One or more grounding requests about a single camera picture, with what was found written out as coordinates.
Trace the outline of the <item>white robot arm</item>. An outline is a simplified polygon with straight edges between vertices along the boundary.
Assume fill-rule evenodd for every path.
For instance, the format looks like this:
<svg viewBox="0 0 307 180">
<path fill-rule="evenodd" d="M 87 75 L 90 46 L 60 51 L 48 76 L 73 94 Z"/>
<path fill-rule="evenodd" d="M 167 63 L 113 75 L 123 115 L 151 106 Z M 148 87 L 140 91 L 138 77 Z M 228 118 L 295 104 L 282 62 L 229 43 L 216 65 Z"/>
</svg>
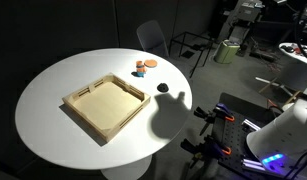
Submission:
<svg viewBox="0 0 307 180">
<path fill-rule="evenodd" d="M 307 88 L 303 95 L 273 121 L 247 135 L 248 148 L 263 165 L 290 164 L 307 151 Z"/>
</svg>

